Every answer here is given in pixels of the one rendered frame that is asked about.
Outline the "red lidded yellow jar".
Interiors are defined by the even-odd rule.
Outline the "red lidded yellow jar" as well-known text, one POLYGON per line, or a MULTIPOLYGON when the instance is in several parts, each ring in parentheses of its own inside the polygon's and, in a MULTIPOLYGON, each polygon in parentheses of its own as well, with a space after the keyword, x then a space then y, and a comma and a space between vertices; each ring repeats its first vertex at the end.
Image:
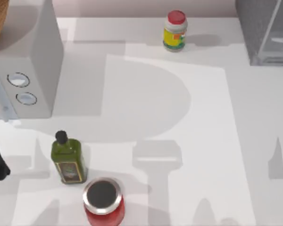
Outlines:
POLYGON ((169 12, 164 25, 164 47, 172 52, 182 50, 185 46, 187 26, 188 22, 185 13, 180 10, 169 12))

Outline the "green bottle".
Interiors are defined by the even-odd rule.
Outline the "green bottle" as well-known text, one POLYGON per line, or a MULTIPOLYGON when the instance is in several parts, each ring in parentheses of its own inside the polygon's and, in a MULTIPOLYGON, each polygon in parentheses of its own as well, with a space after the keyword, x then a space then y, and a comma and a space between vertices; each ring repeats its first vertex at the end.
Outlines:
POLYGON ((82 144, 79 140, 69 138, 64 130, 55 134, 51 146, 51 159, 64 184, 80 184, 87 179, 82 144))

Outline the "red can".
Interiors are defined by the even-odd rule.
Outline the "red can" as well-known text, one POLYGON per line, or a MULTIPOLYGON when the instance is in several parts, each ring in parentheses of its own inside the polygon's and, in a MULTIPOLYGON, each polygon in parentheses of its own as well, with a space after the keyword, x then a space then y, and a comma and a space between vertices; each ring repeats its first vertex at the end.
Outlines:
POLYGON ((89 182, 83 191, 83 206, 91 226, 120 226, 125 216, 125 200, 113 178, 89 182))

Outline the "pale microwave oven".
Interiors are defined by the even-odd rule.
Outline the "pale microwave oven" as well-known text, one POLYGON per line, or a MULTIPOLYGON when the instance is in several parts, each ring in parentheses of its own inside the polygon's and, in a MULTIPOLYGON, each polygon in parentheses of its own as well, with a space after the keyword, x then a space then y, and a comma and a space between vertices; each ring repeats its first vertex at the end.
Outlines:
POLYGON ((0 34, 0 120, 49 118, 63 62, 64 49, 52 0, 10 0, 0 34), (30 84, 19 88, 7 76, 25 74, 30 84), (34 105, 16 94, 29 92, 34 105))

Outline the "round microwave knob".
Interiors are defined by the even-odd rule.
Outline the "round microwave knob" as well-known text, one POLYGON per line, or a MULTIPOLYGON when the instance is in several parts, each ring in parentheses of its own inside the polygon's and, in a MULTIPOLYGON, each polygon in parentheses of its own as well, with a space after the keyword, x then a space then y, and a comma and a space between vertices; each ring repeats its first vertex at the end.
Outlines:
POLYGON ((37 103, 37 97, 29 92, 16 94, 16 99, 23 105, 34 105, 37 103))
POLYGON ((26 87, 30 84, 29 78, 25 74, 19 72, 9 74, 7 80, 11 85, 19 88, 26 87))

